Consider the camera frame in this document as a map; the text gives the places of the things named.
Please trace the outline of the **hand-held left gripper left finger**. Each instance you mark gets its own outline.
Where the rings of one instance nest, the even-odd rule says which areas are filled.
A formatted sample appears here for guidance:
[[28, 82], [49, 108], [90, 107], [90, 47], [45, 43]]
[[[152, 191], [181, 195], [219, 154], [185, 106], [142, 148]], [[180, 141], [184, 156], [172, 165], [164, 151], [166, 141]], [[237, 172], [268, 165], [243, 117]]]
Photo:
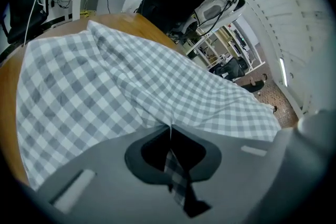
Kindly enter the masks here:
[[142, 129], [96, 144], [49, 176], [37, 190], [38, 198], [63, 223], [187, 223], [167, 185], [139, 180], [124, 157], [136, 140], [169, 130]]

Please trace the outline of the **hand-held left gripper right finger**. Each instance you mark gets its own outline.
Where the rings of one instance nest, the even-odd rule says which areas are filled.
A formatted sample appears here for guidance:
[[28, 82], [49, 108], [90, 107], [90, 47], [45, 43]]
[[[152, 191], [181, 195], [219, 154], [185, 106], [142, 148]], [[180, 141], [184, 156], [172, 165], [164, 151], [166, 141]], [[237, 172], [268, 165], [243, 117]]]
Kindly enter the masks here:
[[171, 223], [242, 223], [258, 196], [255, 176], [271, 143], [174, 126]]

